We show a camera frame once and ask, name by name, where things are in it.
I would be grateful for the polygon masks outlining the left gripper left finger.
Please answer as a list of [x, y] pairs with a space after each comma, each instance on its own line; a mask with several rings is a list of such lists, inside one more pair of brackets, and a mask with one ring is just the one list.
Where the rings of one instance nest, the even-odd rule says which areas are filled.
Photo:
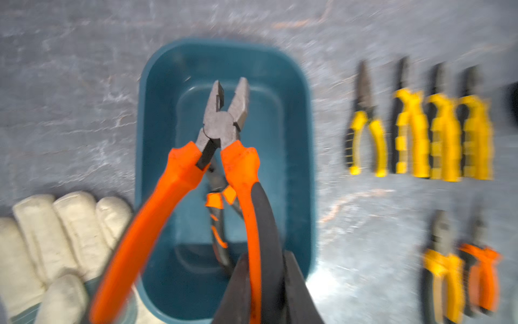
[[249, 324], [251, 299], [249, 260], [245, 252], [234, 268], [212, 324]]

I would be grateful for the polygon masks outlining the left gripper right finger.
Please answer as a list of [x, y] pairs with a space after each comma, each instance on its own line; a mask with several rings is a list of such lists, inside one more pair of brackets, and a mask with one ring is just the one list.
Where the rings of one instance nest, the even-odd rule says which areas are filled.
[[323, 324], [298, 262], [291, 251], [283, 251], [285, 272], [286, 323]]

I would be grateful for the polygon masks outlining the teal plastic storage box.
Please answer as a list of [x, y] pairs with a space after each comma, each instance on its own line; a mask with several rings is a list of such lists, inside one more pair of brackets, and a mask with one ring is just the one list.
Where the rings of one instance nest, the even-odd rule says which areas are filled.
[[[258, 177], [282, 245], [308, 276], [316, 261], [311, 94], [301, 67], [277, 49], [184, 39], [149, 59], [140, 81], [135, 205], [155, 189], [170, 150], [196, 140], [213, 83], [231, 101], [242, 77], [250, 108], [241, 141], [258, 152]], [[211, 322], [228, 279], [213, 252], [208, 189], [202, 181], [165, 224], [136, 285], [138, 323]]]

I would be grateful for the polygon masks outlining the yellow orange black pliers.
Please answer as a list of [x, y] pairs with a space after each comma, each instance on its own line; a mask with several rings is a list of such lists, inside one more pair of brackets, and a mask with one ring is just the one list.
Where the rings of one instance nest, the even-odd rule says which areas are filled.
[[454, 251], [453, 231], [443, 210], [435, 211], [420, 281], [424, 323], [461, 323], [464, 316], [464, 261]]

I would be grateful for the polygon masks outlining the orange combination pliers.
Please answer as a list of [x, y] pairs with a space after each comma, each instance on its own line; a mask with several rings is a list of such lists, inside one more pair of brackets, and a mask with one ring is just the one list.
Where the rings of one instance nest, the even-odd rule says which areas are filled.
[[170, 151], [167, 165], [147, 202], [118, 243], [86, 312], [85, 323], [112, 323], [145, 266], [176, 205], [194, 190], [220, 153], [230, 186], [236, 191], [246, 225], [252, 292], [250, 323], [276, 323], [283, 314], [284, 263], [275, 218], [258, 179], [256, 149], [240, 141], [248, 115], [250, 87], [240, 78], [233, 99], [223, 108], [224, 91], [215, 82], [198, 138]]

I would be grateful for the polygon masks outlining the orange needle nose pliers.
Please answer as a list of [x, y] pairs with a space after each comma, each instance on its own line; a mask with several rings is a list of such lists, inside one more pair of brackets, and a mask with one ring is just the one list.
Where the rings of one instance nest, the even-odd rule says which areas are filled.
[[487, 232], [487, 222], [477, 211], [471, 218], [469, 239], [459, 246], [464, 261], [464, 313], [468, 317], [492, 315], [499, 307], [498, 264], [502, 256], [486, 244]]

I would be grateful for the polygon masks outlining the yellow needle nose pliers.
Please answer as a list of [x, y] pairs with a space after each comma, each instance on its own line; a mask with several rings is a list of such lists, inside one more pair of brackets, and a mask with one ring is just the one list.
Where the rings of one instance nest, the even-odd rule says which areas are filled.
[[361, 174], [360, 144], [364, 128], [368, 128], [374, 143], [374, 175], [383, 178], [388, 172], [388, 150], [381, 119], [376, 116], [368, 64], [361, 60], [357, 70], [356, 99], [350, 123], [345, 133], [345, 163], [351, 175]]

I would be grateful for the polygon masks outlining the large yellow combination pliers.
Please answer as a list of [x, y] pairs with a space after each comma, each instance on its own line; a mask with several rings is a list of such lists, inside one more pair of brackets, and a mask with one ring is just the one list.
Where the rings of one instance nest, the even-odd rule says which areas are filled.
[[429, 178], [430, 139], [428, 120], [422, 109], [424, 92], [410, 88], [410, 59], [402, 57], [396, 71], [393, 109], [389, 123], [391, 157], [390, 170], [405, 174], [411, 169], [416, 178]]

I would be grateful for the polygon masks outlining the yellow black combination pliers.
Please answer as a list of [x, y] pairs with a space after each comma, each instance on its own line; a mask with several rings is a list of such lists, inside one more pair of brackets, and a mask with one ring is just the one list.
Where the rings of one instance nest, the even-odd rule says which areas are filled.
[[431, 70], [430, 93], [425, 101], [430, 140], [428, 163], [429, 178], [445, 182], [459, 182], [460, 176], [460, 125], [455, 114], [455, 100], [445, 93], [444, 62]]

